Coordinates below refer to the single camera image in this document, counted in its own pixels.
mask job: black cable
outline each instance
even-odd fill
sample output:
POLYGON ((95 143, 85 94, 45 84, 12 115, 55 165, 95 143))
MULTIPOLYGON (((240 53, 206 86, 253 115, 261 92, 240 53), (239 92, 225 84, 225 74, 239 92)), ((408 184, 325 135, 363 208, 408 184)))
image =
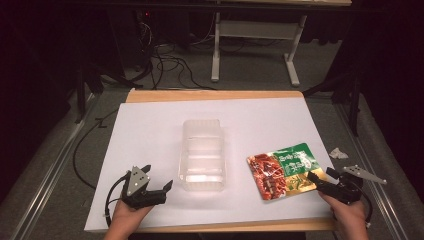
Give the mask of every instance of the black cable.
POLYGON ((153 56, 153 57, 154 57, 154 58, 158 58, 158 59, 159 59, 160 63, 157 65, 157 68, 158 68, 159 70, 161 70, 161 73, 162 73, 163 71, 165 71, 165 70, 164 70, 164 67, 163 67, 163 66, 164 66, 164 65, 163 65, 163 63, 164 63, 164 62, 173 62, 173 63, 176 63, 176 66, 175 66, 175 67, 173 67, 173 68, 171 68, 170 70, 176 69, 178 66, 182 66, 182 67, 183 67, 183 69, 182 69, 182 70, 179 72, 179 74, 178 74, 178 81, 179 81, 179 82, 181 83, 181 85, 183 85, 184 87, 186 87, 186 88, 190 88, 190 89, 198 89, 198 88, 200 88, 200 89, 208 89, 208 90, 217 90, 217 89, 212 88, 212 87, 203 86, 203 85, 198 84, 198 83, 194 80, 194 78, 193 78, 193 72, 191 71, 190 67, 188 66, 187 62, 186 62, 184 59, 182 59, 182 58, 178 58, 178 57, 174 57, 174 56, 169 55, 169 54, 162 55, 162 57, 161 57, 161 56, 159 56, 159 52, 158 52, 158 50, 156 50, 156 53, 157 53, 157 56, 153 56), (190 81, 191 81, 194 85, 196 85, 197 87, 188 87, 188 86, 184 85, 184 84, 181 82, 180 77, 181 77, 182 71, 184 71, 185 69, 187 69, 187 70, 189 71, 189 73, 190 73, 190 81))
POLYGON ((362 196, 364 196, 365 200, 367 200, 368 203, 368 214, 367 217, 365 218, 365 222, 366 222, 366 227, 369 228, 371 226, 371 217, 372 217, 372 213, 373 213, 373 207, 372 207, 372 202, 371 199, 368 197, 368 195, 362 190, 362 188, 360 188, 358 185, 356 185, 353 182, 350 182, 353 186, 355 186, 361 193, 362 196))
MULTIPOLYGON (((143 88, 143 85, 142 85, 142 84, 136 84, 136 83, 134 83, 134 82, 132 82, 132 81, 130 81, 130 80, 128 80, 128 79, 126 79, 126 78, 122 77, 122 76, 119 76, 119 75, 117 75, 117 74, 115 74, 115 73, 113 73, 113 72, 109 71, 108 69, 106 69, 106 68, 104 68, 104 67, 98 66, 98 65, 96 65, 96 64, 94 64, 94 63, 90 63, 90 66, 91 66, 93 69, 95 69, 97 72, 99 72, 100 74, 107 75, 107 76, 111 77, 113 80, 116 80, 116 81, 118 81, 119 83, 121 83, 121 84, 123 84, 123 85, 125 85, 125 86, 127 86, 127 87, 136 88, 136 89, 138 89, 138 88, 143 88)), ((147 75, 147 74, 149 74, 149 72, 148 72, 148 71, 144 71, 142 74, 140 74, 140 75, 139 75, 139 76, 137 76, 136 78, 142 78, 142 77, 145 77, 145 76, 144 76, 144 74, 146 74, 146 75, 147 75)))
POLYGON ((145 76, 147 76, 149 73, 151 73, 152 70, 153 70, 153 64, 152 64, 152 61, 149 60, 147 62, 147 65, 146 65, 146 68, 144 69, 144 71, 141 74, 139 74, 138 76, 136 76, 136 77, 134 77, 134 78, 132 78, 128 81, 130 81, 130 82, 138 81, 138 80, 144 78, 145 76))
POLYGON ((209 50, 209 49, 214 48, 214 46, 215 46, 215 43, 211 40, 214 40, 214 38, 209 38, 209 39, 206 39, 206 40, 204 40, 202 42, 198 42, 198 43, 192 43, 190 45, 190 47, 193 47, 193 48, 199 49, 199 50, 209 50))
POLYGON ((110 218, 110 211, 109 211, 109 204, 115 200, 119 200, 119 199, 115 199, 110 201, 110 196, 112 195, 113 190, 116 188, 116 186, 118 186, 118 184, 126 179, 129 179, 131 175, 131 172, 128 171, 124 176, 122 176, 118 181, 116 181, 113 186, 110 188, 109 193, 107 194, 106 197, 106 203, 105 203, 105 218, 106 218, 106 223, 107 226, 109 227, 110 224, 112 223, 112 219, 110 218))
POLYGON ((158 79, 157 82, 155 82, 155 80, 153 79, 153 73, 151 74, 152 75, 152 81, 153 81, 153 88, 152 88, 153 90, 157 90, 158 89, 158 85, 159 85, 160 81, 162 80, 162 76, 163 76, 163 61, 162 61, 162 58, 159 55, 159 52, 158 52, 158 48, 157 47, 155 47, 155 52, 156 52, 157 58, 159 59, 159 64, 161 65, 161 68, 160 68, 159 79, 158 79))
POLYGON ((166 52, 162 52, 161 53, 161 55, 168 55, 168 54, 170 54, 170 53, 172 53, 172 52, 175 52, 175 47, 177 46, 177 44, 175 44, 175 43, 172 43, 172 44, 160 44, 160 45, 158 45, 158 46, 156 46, 156 48, 158 49, 157 50, 157 52, 158 52, 158 54, 159 54, 159 48, 160 47, 167 47, 167 46, 172 46, 172 49, 170 49, 170 50, 168 50, 168 51, 166 51, 166 52))
POLYGON ((80 147, 81 143, 84 141, 84 139, 88 136, 88 134, 90 134, 94 128, 96 128, 97 126, 101 125, 103 123, 103 121, 108 118, 109 116, 111 116, 112 114, 114 114, 115 112, 117 112, 118 109, 113 110, 111 113, 107 114, 106 116, 104 116, 103 118, 98 118, 98 122, 96 124, 94 124, 94 126, 92 126, 85 134, 84 136, 78 141, 77 146, 74 149, 74 153, 72 155, 72 166, 74 168, 74 172, 77 175, 77 177, 88 187, 92 188, 93 190, 96 190, 96 187, 92 184, 90 184, 88 181, 86 181, 78 172, 77 169, 77 164, 76 164, 76 155, 77 155, 77 151, 78 148, 80 147))
POLYGON ((212 13, 212 20, 211 20, 211 24, 210 24, 210 27, 209 27, 209 31, 205 34, 205 36, 200 41, 190 43, 190 46, 196 46, 198 44, 202 44, 202 43, 205 43, 205 42, 208 42, 208 41, 214 39, 215 36, 210 37, 214 25, 215 25, 215 13, 212 13))
POLYGON ((236 50, 225 50, 225 49, 223 49, 222 48, 222 44, 220 44, 220 46, 219 46, 219 50, 221 50, 222 52, 225 52, 225 53, 235 53, 235 52, 238 52, 238 51, 240 51, 241 49, 243 49, 244 47, 245 47, 245 44, 246 44, 246 42, 244 42, 244 41, 241 41, 241 46, 239 46, 236 50))
POLYGON ((243 41, 246 42, 248 44, 248 46, 250 45, 250 46, 259 46, 259 47, 269 47, 269 46, 272 46, 272 45, 279 44, 280 42, 283 41, 283 39, 269 39, 269 41, 270 41, 269 43, 263 43, 263 44, 261 44, 259 42, 249 41, 247 38, 243 38, 243 41))
POLYGON ((153 71, 150 72, 150 77, 152 78, 152 83, 153 83, 152 90, 157 90, 157 84, 159 84, 159 83, 156 83, 155 77, 153 76, 153 71))
POLYGON ((109 201, 109 204, 111 204, 111 203, 113 203, 113 202, 116 202, 116 201, 119 201, 119 200, 121 200, 121 198, 115 198, 115 199, 113 199, 113 200, 110 200, 110 201, 109 201))

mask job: green label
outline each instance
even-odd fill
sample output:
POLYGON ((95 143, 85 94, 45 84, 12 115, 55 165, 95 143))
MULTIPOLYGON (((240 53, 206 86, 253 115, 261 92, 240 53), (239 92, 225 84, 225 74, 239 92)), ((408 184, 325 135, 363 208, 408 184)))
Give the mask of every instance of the green label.
POLYGON ((272 153, 284 169, 284 176, 289 177, 320 168, 306 143, 277 150, 272 153))

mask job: white table leg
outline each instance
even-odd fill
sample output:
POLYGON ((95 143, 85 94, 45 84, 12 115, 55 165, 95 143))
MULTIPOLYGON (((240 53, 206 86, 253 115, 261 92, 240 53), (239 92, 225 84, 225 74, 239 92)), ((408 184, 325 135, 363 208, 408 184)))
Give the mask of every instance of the white table leg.
POLYGON ((219 81, 219 28, 220 28, 220 13, 215 14, 215 48, 212 59, 212 82, 219 81))
POLYGON ((289 72, 290 82, 293 87, 300 85, 299 78, 297 77, 296 69, 294 68, 293 58, 296 53, 297 46, 299 45, 300 37, 302 36, 303 28, 305 27, 306 16, 302 16, 299 21, 299 26, 293 38, 292 47, 289 54, 284 54, 284 61, 289 72))

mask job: wooden table edge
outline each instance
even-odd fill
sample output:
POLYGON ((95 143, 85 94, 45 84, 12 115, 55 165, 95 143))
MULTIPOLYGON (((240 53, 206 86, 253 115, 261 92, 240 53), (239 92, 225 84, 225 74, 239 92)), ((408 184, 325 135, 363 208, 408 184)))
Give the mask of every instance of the wooden table edge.
POLYGON ((303 98, 299 91, 131 90, 126 103, 254 98, 303 98))
POLYGON ((190 226, 141 228, 138 232, 187 233, 187 232, 305 232, 334 231, 332 218, 290 219, 260 222, 199 224, 190 226))

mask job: small white object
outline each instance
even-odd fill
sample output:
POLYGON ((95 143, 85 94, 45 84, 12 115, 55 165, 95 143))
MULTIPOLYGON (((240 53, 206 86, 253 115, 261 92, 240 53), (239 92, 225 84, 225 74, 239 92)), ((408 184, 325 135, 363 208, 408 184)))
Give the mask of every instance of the small white object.
POLYGON ((185 190, 220 191, 225 185, 224 134, 219 120, 183 125, 179 177, 185 190))
POLYGON ((330 157, 334 158, 334 159, 346 159, 349 158, 349 156, 340 151, 339 148, 335 148, 333 151, 331 151, 331 153, 328 154, 330 157))

